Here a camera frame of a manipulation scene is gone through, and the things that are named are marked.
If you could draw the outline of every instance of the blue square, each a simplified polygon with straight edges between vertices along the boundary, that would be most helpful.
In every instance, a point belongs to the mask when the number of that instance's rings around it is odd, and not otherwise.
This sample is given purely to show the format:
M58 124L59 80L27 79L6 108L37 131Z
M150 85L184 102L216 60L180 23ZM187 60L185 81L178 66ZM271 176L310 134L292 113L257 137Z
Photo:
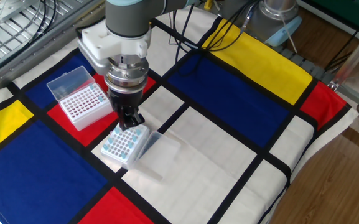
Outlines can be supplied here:
M0 151L0 220L67 223L105 183L100 173L38 121Z
M90 73L93 71L92 66L89 64L89 62L81 53L78 53L74 56L69 55L67 57L71 57L71 59L67 61L65 64L63 64L62 66L60 66L58 69L56 69L54 72L52 72L48 77L46 77L40 83L36 84L36 86L26 91L26 95L40 108L44 109L50 103L55 101L53 94L50 92L50 90L47 87L48 82L62 76L64 73L71 72L72 70L80 66L84 66L85 69Z
M273 137L288 110L236 75L200 55L191 56L169 83L260 147Z

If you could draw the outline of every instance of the clear plastic lid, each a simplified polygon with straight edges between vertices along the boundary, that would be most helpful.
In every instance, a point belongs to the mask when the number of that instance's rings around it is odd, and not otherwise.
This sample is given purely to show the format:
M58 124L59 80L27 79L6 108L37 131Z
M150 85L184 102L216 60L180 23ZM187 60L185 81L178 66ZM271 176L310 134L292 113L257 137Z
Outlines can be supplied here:
M180 143L154 131L136 159L134 168L162 181L174 163Z
M62 99L86 88L94 82L95 79L93 79L84 66L81 66L48 82L47 86L55 99L60 102Z

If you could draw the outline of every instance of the wooden floor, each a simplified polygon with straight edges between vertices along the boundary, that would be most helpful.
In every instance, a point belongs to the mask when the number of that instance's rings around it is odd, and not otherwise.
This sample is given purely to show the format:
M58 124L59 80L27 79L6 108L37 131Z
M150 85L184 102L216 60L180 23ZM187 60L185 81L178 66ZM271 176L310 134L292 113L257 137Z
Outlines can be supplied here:
M306 10L301 9L300 15L303 22L294 34L298 53L325 67L350 35ZM357 44L354 40L343 54ZM353 76L347 85L359 91L359 66ZM359 223L359 120L301 170L270 222L283 223Z

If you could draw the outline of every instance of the tablecloth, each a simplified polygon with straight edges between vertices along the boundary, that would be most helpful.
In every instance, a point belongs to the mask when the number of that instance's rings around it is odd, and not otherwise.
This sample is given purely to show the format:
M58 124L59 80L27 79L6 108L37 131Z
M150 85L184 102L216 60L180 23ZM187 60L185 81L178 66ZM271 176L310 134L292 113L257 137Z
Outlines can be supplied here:
M189 10L177 15L182 32ZM185 36L206 46L225 23L195 9ZM179 54L169 16L152 24L146 126L181 143L162 181L101 155L111 113L77 131L46 84L84 66L77 40L0 89L1 223L267 223L302 166L356 112L323 83L242 34ZM221 46L239 30L232 28Z

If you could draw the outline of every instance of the red square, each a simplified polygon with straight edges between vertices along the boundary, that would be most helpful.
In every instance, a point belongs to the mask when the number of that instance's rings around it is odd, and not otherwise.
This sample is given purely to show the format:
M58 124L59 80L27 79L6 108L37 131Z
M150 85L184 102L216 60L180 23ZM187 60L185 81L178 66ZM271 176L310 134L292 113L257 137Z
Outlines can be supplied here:
M317 130L329 122L347 104L334 91L318 82L301 106L301 111L317 121Z
M153 222L113 187L79 222L79 224L94 223L152 224Z
M108 87L105 84L104 77L101 75L94 75L93 78L99 84L101 89L106 92ZM144 89L144 93L147 92L150 87L152 87L156 82L149 78L147 81L147 85ZM48 111L48 115L53 118L61 127L63 127L68 133L70 133L77 141L79 141L84 146L88 146L93 140L95 140L111 123L118 119L117 114L111 113L99 121L89 125L85 129L78 131L69 118L64 113L63 109L60 105L54 106L50 111Z

